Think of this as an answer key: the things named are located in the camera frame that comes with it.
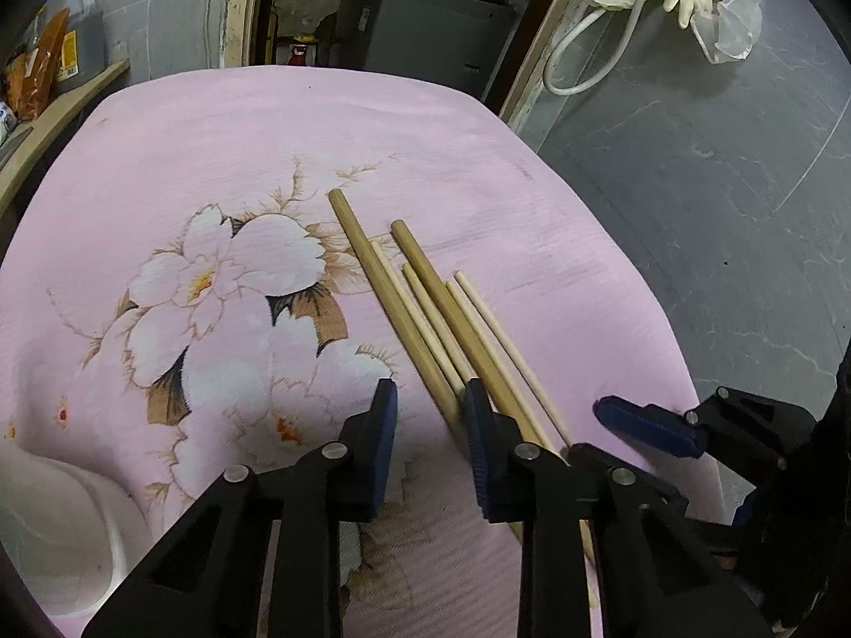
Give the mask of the red fire extinguisher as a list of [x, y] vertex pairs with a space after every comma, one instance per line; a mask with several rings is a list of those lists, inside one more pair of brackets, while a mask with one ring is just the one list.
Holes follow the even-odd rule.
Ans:
[[314, 66], [316, 65], [316, 53], [318, 53], [318, 44], [314, 40], [294, 40], [290, 45], [287, 65]]

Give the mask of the pink floral tablecloth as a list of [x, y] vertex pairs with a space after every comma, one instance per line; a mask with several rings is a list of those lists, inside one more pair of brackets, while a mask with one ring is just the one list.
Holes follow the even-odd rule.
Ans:
[[295, 463], [399, 390], [387, 495], [343, 527], [349, 636], [511, 636], [521, 546], [333, 215], [389, 258], [407, 223], [462, 271], [575, 442], [723, 512], [711, 459], [649, 457], [594, 400], [697, 395], [662, 307], [563, 179], [467, 95], [322, 69], [179, 73], [104, 99], [47, 171], [2, 265], [2, 443], [110, 478], [153, 543], [235, 464]]

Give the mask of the dark grey cabinet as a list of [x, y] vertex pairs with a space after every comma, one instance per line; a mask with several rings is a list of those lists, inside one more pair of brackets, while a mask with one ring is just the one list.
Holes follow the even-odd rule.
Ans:
[[340, 0], [340, 65], [480, 98], [515, 19], [483, 0]]

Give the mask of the light bamboo chopstick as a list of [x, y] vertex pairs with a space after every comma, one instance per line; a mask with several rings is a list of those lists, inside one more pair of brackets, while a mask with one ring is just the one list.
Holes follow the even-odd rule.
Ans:
[[460, 344], [457, 343], [456, 337], [454, 337], [452, 330], [448, 327], [447, 321], [444, 319], [443, 315], [441, 315], [437, 305], [434, 304], [434, 301], [431, 300], [430, 295], [428, 295], [426, 287], [424, 287], [423, 282], [421, 282], [420, 278], [418, 278], [413, 265], [404, 264], [403, 275], [405, 276], [408, 285], [410, 285], [415, 298], [417, 298], [418, 304], [420, 304], [421, 309], [424, 311], [425, 316], [428, 318], [428, 321], [430, 321], [431, 327], [433, 327], [437, 337], [440, 339], [440, 343], [447, 354], [448, 360], [452, 362], [454, 371], [458, 374], [462, 383], [466, 383], [468, 380], [473, 379], [474, 376], [476, 376], [476, 372], [474, 371], [472, 364], [470, 364], [466, 354], [464, 354], [464, 351], [462, 350], [462, 347], [460, 347]]
[[456, 271], [446, 287], [485, 346], [490, 363], [508, 384], [529, 431], [551, 451], [561, 452], [571, 447], [573, 439], [553, 399], [469, 278]]
[[453, 389], [453, 392], [455, 394], [462, 393], [462, 376], [458, 374], [456, 366], [454, 366], [452, 359], [450, 359], [447, 350], [444, 349], [440, 337], [438, 337], [436, 330], [433, 329], [433, 325], [430, 324], [430, 321], [428, 321], [426, 315], [423, 313], [423, 311], [421, 311], [421, 308], [418, 307], [418, 304], [415, 302], [414, 298], [411, 297], [408, 288], [404, 287], [403, 283], [399, 279], [399, 275], [397, 274], [397, 272], [395, 272], [393, 266], [391, 265], [391, 261], [389, 260], [387, 254], [383, 252], [382, 246], [378, 242], [378, 240], [371, 240], [371, 246], [373, 252], [375, 252], [375, 255], [379, 260], [379, 264], [381, 264], [382, 266], [383, 272], [388, 275], [388, 278], [391, 281], [391, 285], [393, 285], [394, 291], [398, 294], [398, 297], [401, 298], [401, 303], [403, 303], [405, 309], [407, 309], [407, 313], [413, 320], [418, 334], [425, 343], [425, 347], [427, 347], [428, 351], [433, 356], [433, 359], [436, 360], [437, 366], [440, 367], [441, 373], [443, 373], [443, 376], [446, 378], [448, 384], [450, 384], [450, 388]]
[[509, 376], [505, 363], [490, 347], [483, 325], [474, 319], [473, 305], [466, 300], [460, 284], [451, 280], [447, 281], [444, 287], [448, 298], [453, 300], [453, 311], [447, 319], [447, 324], [450, 325], [457, 343], [462, 347], [473, 369], [483, 380], [493, 405], [502, 415], [510, 416], [518, 422], [525, 441], [553, 451], [554, 444], [537, 417], [523, 402], [522, 394]]

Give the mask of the clear plastic bag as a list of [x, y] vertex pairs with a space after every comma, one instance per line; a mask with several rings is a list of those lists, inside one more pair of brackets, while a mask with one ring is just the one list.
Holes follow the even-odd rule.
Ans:
[[710, 65], [743, 62], [762, 36], [763, 0], [717, 0], [689, 28]]

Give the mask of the white plastic utensil holder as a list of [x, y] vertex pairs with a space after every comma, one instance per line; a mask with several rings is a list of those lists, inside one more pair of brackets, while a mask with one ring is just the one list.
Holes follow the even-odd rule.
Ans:
[[117, 482], [2, 443], [2, 543], [47, 615], [97, 611], [152, 547]]

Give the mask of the orange snack bag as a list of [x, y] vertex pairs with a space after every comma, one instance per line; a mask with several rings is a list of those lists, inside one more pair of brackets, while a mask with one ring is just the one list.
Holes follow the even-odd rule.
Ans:
[[68, 20], [64, 7], [45, 23], [32, 49], [14, 58], [4, 71], [7, 105], [19, 121], [34, 120], [47, 107]]

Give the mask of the dark bamboo chopstick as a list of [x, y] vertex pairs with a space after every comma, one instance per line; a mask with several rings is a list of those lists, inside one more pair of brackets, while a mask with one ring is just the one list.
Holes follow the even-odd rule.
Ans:
[[468, 435], [466, 435], [466, 428], [464, 428], [462, 402], [450, 388], [450, 384], [441, 373], [436, 360], [428, 351], [426, 343], [418, 334], [407, 309], [401, 303], [401, 298], [394, 291], [388, 275], [383, 272], [382, 266], [372, 250], [371, 241], [363, 232], [352, 207], [346, 200], [345, 193], [340, 189], [332, 189], [328, 193], [328, 199], [342, 231], [345, 232], [349, 244], [351, 244], [351, 248], [355, 252], [373, 292], [375, 292], [375, 297], [378, 298], [383, 312], [393, 326], [395, 334], [403, 343], [411, 363], [414, 364], [425, 388], [433, 398], [434, 404], [447, 422], [456, 445], [463, 455], [468, 455], [468, 440], [466, 439]]
[[456, 295], [450, 291], [447, 282], [444, 282], [434, 270], [433, 264], [424, 254], [423, 248], [414, 238], [410, 228], [404, 221], [397, 219], [391, 223], [391, 233], [399, 249], [407, 258], [408, 264], [417, 274], [418, 280], [423, 284], [424, 290], [428, 292], [428, 297], [443, 315], [448, 328], [452, 330], [454, 339], [462, 347], [473, 369], [476, 370], [476, 376], [483, 380], [496, 409], [518, 422], [522, 436], [527, 441], [554, 451], [554, 445], [545, 435], [543, 427], [522, 403], [519, 390], [509, 379], [508, 374], [503, 372], [498, 360], [492, 356], [482, 334], [474, 328], [472, 321], [463, 311], [462, 305], [456, 300]]

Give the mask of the large clear oil jug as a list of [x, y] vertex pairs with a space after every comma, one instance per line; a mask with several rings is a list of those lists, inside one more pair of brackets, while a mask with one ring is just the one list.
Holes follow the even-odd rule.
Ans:
[[55, 78], [59, 94], [81, 87], [107, 66], [103, 12], [97, 0], [65, 0], [65, 9], [68, 26]]

